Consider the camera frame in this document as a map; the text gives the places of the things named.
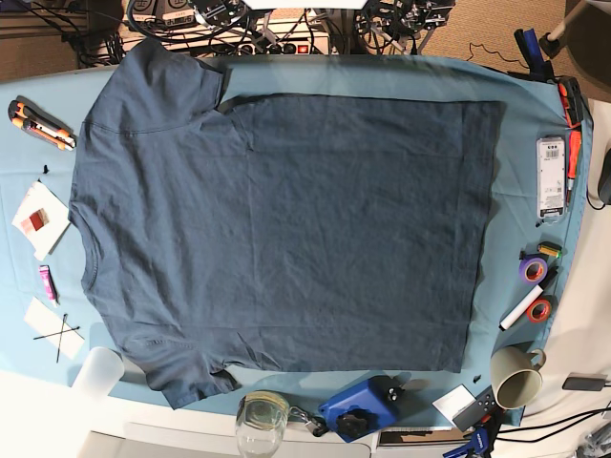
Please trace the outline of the dark blue T-shirt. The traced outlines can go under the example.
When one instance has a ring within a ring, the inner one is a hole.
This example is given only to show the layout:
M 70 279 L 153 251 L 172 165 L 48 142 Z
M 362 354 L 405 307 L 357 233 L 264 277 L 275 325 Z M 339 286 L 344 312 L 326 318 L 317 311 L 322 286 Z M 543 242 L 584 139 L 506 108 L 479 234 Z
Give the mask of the dark blue T-shirt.
M 275 94 L 146 40 L 80 131 L 82 286 L 169 405 L 280 372 L 457 372 L 489 216 L 497 101 Z

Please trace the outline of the blue box with black knob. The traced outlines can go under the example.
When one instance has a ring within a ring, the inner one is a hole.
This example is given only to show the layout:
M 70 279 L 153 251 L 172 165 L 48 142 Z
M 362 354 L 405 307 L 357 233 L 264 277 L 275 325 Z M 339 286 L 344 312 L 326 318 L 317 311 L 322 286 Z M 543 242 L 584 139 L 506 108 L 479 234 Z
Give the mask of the blue box with black knob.
M 374 376 L 318 406 L 327 428 L 351 443 L 393 425 L 401 415 L 404 389 L 389 376 Z

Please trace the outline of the clear glass jar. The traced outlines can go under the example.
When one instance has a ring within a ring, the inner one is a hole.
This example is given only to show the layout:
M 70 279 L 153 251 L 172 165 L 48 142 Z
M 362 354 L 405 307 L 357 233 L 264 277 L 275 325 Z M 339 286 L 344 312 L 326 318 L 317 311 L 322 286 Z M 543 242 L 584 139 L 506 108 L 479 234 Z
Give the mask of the clear glass jar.
M 279 393 L 246 394 L 236 416 L 236 439 L 242 457 L 272 457 L 284 438 L 290 406 Z

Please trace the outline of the white power strip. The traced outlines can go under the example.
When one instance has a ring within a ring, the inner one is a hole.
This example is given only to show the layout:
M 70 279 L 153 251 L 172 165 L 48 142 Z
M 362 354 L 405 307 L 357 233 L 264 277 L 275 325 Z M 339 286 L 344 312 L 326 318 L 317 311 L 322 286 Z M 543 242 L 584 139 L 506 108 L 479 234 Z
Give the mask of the white power strip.
M 195 57 L 337 54 L 340 51 L 319 23 L 302 17 L 260 19 L 249 30 L 236 28 L 217 35 L 201 26 L 174 30 L 162 29 L 154 23 L 147 26 L 151 34 L 163 39 L 161 45 L 166 50 Z

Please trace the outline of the white business card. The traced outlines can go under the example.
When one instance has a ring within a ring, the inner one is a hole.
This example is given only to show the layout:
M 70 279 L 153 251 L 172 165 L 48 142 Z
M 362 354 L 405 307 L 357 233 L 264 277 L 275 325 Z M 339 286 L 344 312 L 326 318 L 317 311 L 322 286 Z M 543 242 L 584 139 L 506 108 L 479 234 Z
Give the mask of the white business card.
M 464 385 L 459 385 L 433 401 L 432 405 L 452 423 L 453 418 L 470 406 L 474 400 L 474 395 Z

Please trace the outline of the purple tape roll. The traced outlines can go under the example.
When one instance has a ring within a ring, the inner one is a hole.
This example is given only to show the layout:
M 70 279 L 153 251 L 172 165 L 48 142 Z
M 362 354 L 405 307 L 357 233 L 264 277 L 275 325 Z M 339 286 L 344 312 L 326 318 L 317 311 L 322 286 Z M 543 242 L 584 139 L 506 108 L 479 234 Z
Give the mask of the purple tape roll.
M 518 276 L 527 284 L 539 284 L 548 273 L 547 260 L 538 255 L 522 254 L 519 258 Z

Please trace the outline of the green yellow battery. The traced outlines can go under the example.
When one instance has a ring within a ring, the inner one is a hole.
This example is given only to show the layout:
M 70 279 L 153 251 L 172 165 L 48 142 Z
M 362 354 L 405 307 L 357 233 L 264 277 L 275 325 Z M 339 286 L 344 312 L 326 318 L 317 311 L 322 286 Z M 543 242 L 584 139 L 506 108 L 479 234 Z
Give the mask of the green yellow battery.
M 541 242 L 537 246 L 537 251 L 550 258 L 560 259 L 562 257 L 562 247 L 551 242 Z

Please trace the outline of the white marker pen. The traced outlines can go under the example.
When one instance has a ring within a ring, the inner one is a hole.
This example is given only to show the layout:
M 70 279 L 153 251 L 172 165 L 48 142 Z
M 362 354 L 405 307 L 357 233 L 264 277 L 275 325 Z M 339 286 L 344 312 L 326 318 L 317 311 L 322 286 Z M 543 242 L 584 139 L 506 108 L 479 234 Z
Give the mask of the white marker pen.
M 544 289 L 535 285 L 526 296 L 500 321 L 499 329 L 506 331 L 523 315 L 529 306 L 543 293 Z

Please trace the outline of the translucent plastic cup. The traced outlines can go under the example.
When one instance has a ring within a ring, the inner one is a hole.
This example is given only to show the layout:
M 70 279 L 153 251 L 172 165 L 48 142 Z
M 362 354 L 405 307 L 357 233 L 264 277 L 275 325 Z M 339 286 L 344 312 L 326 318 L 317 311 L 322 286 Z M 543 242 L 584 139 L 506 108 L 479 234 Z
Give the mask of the translucent plastic cup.
M 108 396 L 125 373 L 122 358 L 112 349 L 97 346 L 90 350 L 72 389 L 93 400 Z

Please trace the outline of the red tape roll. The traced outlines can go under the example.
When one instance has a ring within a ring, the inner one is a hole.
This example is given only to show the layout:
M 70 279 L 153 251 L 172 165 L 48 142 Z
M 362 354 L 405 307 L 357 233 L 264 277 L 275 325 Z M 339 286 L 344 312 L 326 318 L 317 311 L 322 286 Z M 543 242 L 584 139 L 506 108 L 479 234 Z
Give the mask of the red tape roll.
M 551 312 L 551 301 L 547 298 L 539 298 L 529 305 L 526 316 L 531 323 L 543 323 L 551 316 Z

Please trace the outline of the black hairpin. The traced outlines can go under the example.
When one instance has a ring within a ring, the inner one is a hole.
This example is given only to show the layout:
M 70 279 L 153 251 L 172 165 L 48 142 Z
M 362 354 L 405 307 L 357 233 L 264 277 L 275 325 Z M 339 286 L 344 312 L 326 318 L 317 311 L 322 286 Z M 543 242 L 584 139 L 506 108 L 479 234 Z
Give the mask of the black hairpin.
M 61 345 L 62 345 L 62 339 L 63 339 L 64 330 L 66 327 L 67 318 L 68 318 L 68 314 L 64 313 L 62 317 L 62 324 L 61 324 L 60 332 L 58 334 L 59 337 L 58 337 L 58 342 L 57 342 L 57 350 L 56 350 L 56 358 L 55 358 L 55 362 L 57 364 L 59 363 L 59 357 L 61 354 Z
M 33 338 L 33 340 L 41 340 L 41 339 L 48 339 L 50 337 L 54 337 L 54 336 L 60 336 L 69 332 L 74 332 L 80 329 L 80 326 L 76 326 L 74 328 L 62 328 L 60 331 L 55 332 L 55 333 L 51 333 L 51 334 L 47 334 L 47 335 L 42 335 L 42 336 L 37 336 L 35 338 Z

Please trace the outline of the black marker pen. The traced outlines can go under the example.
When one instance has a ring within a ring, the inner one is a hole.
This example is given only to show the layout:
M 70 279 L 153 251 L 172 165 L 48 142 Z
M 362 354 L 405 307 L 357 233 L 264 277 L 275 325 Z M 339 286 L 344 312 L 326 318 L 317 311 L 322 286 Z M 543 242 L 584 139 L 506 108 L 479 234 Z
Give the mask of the black marker pen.
M 548 286 L 550 286 L 556 279 L 558 275 L 558 269 L 556 267 L 551 267 L 545 278 L 538 284 L 538 287 L 541 290 L 545 290 Z

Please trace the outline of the grey remote control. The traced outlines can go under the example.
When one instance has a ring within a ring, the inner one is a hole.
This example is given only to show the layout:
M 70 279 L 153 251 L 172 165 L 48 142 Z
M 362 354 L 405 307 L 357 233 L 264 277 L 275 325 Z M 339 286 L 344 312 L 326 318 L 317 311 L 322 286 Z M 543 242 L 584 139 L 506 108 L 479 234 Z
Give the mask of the grey remote control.
M 453 417 L 454 425 L 460 431 L 467 431 L 476 426 L 486 416 L 497 409 L 493 387 L 490 385 L 484 389 L 474 401 Z

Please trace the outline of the beige ceramic mug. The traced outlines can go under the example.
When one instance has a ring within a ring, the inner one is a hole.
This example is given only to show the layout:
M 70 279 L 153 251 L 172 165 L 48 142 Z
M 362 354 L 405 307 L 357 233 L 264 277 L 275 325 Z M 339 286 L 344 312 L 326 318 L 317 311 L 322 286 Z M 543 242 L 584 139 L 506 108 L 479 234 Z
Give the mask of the beige ceramic mug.
M 498 349 L 490 361 L 491 386 L 496 403 L 505 410 L 531 403 L 542 389 L 540 370 L 546 354 L 540 348 L 524 352 L 514 346 Z

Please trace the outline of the pink glue tube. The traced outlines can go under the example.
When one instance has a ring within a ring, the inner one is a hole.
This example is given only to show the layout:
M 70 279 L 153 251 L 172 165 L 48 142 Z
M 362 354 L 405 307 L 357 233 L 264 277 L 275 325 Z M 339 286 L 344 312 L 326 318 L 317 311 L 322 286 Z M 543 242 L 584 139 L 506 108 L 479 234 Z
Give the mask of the pink glue tube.
M 54 307 L 57 307 L 58 306 L 58 295 L 57 295 L 57 291 L 56 291 L 56 288 L 53 282 L 53 277 L 51 274 L 50 267 L 48 265 L 40 265 L 38 267 L 38 272 L 43 282 L 45 292 L 47 294 L 49 301 L 51 302 L 51 304 Z

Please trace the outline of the white paper with red swatch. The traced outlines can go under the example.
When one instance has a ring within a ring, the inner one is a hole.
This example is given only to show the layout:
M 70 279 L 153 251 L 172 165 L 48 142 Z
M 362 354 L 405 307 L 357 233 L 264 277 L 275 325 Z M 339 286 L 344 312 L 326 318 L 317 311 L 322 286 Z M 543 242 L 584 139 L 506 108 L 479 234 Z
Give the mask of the white paper with red swatch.
M 47 186 L 35 181 L 11 224 L 32 244 L 34 257 L 43 260 L 68 228 L 68 207 Z

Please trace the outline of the light blue table cloth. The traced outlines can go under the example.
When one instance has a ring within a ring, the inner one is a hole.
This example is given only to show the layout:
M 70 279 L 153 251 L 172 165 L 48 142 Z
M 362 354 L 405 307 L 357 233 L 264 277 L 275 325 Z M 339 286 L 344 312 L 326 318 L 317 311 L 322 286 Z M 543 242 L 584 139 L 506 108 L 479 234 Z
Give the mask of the light blue table cloth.
M 519 279 L 517 254 L 543 240 L 563 248 L 559 272 L 550 293 L 560 298 L 567 283 L 586 207 L 593 121 L 582 124 L 583 149 L 568 214 L 537 224 L 537 140 L 567 134 L 557 89 L 513 78 L 470 62 L 444 57 L 219 57 L 208 65 L 225 75 L 222 97 L 263 94 L 331 94 L 435 101 L 499 100 L 506 106 L 495 149 L 491 220 L 486 229 L 479 284 L 462 371 L 408 372 L 410 394 L 402 423 L 408 427 L 441 427 L 444 417 L 433 402 L 458 385 L 482 391 L 489 382 L 493 351 L 507 344 L 546 342 L 549 323 L 521 320 L 500 331 L 500 318 L 527 293 Z M 49 383 L 69 385 L 93 346 L 112 339 L 86 300 L 81 277 L 85 254 L 79 233 L 66 231 L 47 258 L 59 290 L 58 321 L 79 327 L 85 343 L 74 357 L 58 356 L 57 343 L 41 342 L 25 322 L 33 298 L 44 293 L 31 244 L 12 225 L 23 197 L 35 181 L 57 197 L 71 191 L 74 155 L 1 123 L 1 367 Z

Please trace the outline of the white paper card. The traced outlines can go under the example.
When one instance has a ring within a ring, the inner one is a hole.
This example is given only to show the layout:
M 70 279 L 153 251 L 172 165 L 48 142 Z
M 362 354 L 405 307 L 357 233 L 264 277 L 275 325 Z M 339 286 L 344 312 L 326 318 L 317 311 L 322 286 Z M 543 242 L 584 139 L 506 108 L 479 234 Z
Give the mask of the white paper card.
M 39 299 L 32 298 L 30 305 L 25 313 L 24 322 L 38 333 L 38 336 L 47 335 L 60 331 L 62 324 L 62 316 L 56 315 L 50 308 L 43 304 Z M 66 321 L 65 328 L 74 328 L 76 325 L 71 325 Z M 79 353 L 84 338 L 78 333 L 79 330 L 63 334 L 61 354 L 73 360 Z M 41 339 L 52 344 L 57 350 L 57 342 L 59 336 Z

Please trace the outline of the blue spring clamp top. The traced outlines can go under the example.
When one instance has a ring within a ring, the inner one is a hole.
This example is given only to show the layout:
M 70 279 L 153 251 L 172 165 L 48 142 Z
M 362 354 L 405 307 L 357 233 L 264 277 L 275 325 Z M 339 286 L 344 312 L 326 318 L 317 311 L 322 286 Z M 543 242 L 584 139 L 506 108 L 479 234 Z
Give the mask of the blue spring clamp top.
M 555 74 L 550 60 L 545 60 L 537 36 L 533 29 L 517 29 L 514 38 L 522 57 L 526 62 L 528 77 L 534 81 L 547 82 L 554 80 Z

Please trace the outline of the orange screwdriver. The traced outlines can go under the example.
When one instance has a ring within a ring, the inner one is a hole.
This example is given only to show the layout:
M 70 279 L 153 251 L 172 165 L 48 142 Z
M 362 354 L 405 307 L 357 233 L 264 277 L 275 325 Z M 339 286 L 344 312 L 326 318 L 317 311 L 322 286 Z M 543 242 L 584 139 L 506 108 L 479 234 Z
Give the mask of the orange screwdriver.
M 569 135 L 569 159 L 567 167 L 566 204 L 570 203 L 573 185 L 577 174 L 579 151 L 581 148 L 581 130 L 573 130 Z

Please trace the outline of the orange black pliers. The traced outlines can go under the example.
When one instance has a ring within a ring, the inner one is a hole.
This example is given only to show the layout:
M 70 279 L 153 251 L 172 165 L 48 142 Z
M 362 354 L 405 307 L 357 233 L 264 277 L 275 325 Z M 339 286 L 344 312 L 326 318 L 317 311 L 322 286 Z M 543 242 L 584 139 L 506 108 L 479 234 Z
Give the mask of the orange black pliers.
M 567 126 L 578 128 L 583 120 L 583 103 L 579 82 L 575 77 L 563 76 L 558 79 L 558 92 Z

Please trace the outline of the orange black utility knife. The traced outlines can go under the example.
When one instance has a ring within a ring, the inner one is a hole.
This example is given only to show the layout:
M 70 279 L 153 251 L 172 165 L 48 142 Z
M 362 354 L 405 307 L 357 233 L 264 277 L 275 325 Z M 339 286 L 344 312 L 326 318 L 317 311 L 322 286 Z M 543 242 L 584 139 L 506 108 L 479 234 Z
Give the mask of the orange black utility knife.
M 12 100 L 8 107 L 11 123 L 26 134 L 52 144 L 61 151 L 72 151 L 76 146 L 74 134 L 63 124 L 39 113 L 21 100 Z

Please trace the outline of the black power adapter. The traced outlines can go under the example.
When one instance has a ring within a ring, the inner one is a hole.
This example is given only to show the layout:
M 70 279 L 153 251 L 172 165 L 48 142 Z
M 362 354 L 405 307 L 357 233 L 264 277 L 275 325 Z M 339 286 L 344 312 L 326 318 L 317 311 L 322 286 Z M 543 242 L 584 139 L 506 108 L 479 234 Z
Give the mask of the black power adapter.
M 561 388 L 567 391 L 598 392 L 609 386 L 610 383 L 604 377 L 570 375 Z

